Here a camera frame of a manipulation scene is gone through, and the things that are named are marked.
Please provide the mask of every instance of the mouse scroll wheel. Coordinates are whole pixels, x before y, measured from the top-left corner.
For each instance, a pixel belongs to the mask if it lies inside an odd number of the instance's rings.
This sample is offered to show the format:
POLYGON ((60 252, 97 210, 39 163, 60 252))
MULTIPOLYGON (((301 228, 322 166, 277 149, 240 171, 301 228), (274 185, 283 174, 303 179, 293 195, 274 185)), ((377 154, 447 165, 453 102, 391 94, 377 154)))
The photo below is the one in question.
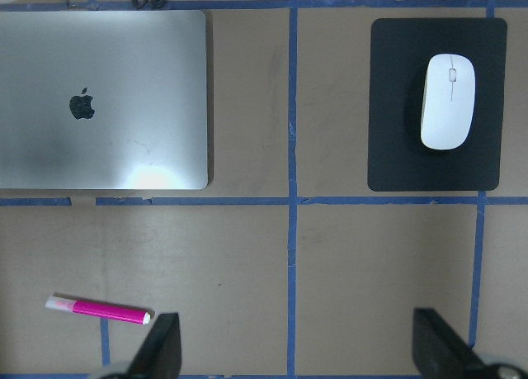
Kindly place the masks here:
POLYGON ((451 68, 449 70, 449 81, 450 82, 456 82, 456 69, 451 68))

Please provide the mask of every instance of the laptop lid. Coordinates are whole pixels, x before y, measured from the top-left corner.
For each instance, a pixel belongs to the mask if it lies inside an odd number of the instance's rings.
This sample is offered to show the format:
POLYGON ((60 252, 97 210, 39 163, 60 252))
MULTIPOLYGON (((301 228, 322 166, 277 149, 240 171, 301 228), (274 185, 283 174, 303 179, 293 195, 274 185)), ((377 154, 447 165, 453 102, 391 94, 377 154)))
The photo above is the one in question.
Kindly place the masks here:
POLYGON ((207 182, 202 12, 0 12, 0 188, 207 182))

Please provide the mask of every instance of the metal screw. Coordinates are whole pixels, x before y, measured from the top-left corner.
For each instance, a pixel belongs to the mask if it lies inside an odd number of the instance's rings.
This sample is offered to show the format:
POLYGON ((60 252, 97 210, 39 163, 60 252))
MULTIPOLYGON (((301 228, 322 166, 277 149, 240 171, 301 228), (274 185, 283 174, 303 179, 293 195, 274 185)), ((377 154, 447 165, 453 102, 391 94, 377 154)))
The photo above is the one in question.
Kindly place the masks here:
POLYGON ((497 374, 501 379, 521 379, 521 374, 510 367, 498 368, 497 374))

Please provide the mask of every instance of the mouse pad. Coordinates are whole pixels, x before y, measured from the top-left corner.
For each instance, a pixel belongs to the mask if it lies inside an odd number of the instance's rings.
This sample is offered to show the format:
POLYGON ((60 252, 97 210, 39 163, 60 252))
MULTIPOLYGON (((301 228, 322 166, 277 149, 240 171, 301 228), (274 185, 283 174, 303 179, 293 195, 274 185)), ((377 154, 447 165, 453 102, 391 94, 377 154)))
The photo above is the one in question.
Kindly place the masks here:
POLYGON ((368 184, 374 191, 481 191, 498 185, 507 24, 497 18, 379 19, 370 39, 368 184), (420 139, 427 65, 459 54, 475 71, 474 115, 458 148, 420 139))

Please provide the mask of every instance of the pink marker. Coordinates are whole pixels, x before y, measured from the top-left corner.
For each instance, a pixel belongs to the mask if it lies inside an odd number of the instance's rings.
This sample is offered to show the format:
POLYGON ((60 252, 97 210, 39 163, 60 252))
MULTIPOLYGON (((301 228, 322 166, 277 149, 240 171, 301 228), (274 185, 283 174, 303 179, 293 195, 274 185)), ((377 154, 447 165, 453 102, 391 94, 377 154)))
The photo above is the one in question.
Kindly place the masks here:
POLYGON ((150 321, 150 314, 144 310, 126 309, 96 302, 75 301, 57 296, 50 296, 45 307, 53 310, 69 311, 70 313, 79 313, 80 315, 95 315, 104 319, 127 321, 134 324, 145 325, 150 321))

